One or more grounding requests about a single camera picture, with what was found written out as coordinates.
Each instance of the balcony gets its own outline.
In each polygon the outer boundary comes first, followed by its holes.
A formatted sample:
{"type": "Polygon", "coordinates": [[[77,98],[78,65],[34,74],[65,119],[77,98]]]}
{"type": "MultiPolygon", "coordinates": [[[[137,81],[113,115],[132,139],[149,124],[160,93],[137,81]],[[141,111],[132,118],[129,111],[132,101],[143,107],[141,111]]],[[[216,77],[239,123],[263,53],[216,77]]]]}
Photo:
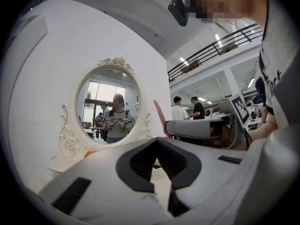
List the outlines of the balcony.
{"type": "Polygon", "coordinates": [[[251,43],[256,38],[262,36],[263,30],[257,23],[237,30],[206,46],[168,71],[169,82],[171,83],[178,77],[199,68],[213,58],[222,56],[235,49],[239,49],[239,47],[247,43],[251,43]]]}

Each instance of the red object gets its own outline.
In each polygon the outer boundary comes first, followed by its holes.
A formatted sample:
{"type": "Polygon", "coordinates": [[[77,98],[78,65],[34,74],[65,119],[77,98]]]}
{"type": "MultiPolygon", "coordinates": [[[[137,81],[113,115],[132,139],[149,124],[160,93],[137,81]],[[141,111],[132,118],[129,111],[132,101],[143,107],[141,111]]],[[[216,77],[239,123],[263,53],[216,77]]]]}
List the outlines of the red object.
{"type": "Polygon", "coordinates": [[[165,123],[166,123],[165,116],[164,116],[163,112],[161,111],[161,108],[160,108],[160,106],[159,106],[159,104],[158,104],[158,102],[156,100],[154,100],[154,104],[155,104],[155,107],[157,109],[157,112],[158,112],[158,115],[159,115],[159,119],[161,121],[161,125],[163,126],[164,133],[167,135],[167,137],[173,138],[173,136],[171,134],[168,134],[165,131],[165,123]]]}

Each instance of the black rubber pad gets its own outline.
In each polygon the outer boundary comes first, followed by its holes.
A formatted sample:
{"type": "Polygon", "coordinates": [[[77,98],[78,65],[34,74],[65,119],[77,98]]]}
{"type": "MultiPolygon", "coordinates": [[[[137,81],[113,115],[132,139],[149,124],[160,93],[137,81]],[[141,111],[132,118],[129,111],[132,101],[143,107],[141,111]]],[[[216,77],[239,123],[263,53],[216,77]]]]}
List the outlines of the black rubber pad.
{"type": "Polygon", "coordinates": [[[242,159],[240,158],[227,157],[227,156],[220,156],[218,159],[228,163],[234,163],[234,164],[240,164],[242,161],[242,159]]]}
{"type": "Polygon", "coordinates": [[[57,210],[69,215],[89,187],[91,180],[77,178],[52,204],[57,210]]]}

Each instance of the ornate mirror frame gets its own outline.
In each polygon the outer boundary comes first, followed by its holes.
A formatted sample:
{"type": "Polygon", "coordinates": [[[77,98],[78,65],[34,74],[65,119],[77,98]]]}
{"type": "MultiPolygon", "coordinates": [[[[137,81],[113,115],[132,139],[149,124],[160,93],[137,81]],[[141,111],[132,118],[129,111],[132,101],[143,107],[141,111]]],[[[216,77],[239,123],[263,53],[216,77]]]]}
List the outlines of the ornate mirror frame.
{"type": "Polygon", "coordinates": [[[146,110],[146,96],[142,85],[135,76],[135,71],[129,64],[125,63],[125,60],[122,57],[116,57],[113,59],[107,58],[98,62],[96,66],[86,70],[86,72],[75,82],[68,104],[63,105],[62,108],[65,111],[62,115],[65,119],[65,124],[60,132],[59,148],[60,151],[67,157],[84,157],[86,151],[95,146],[102,146],[100,149],[106,149],[152,137],[151,132],[148,129],[150,113],[147,113],[146,110]],[[139,96],[138,116],[135,125],[126,137],[124,137],[121,141],[110,145],[99,144],[90,139],[82,129],[76,111],[77,97],[82,85],[87,81],[87,79],[102,69],[117,69],[124,72],[132,81],[139,96]]]}

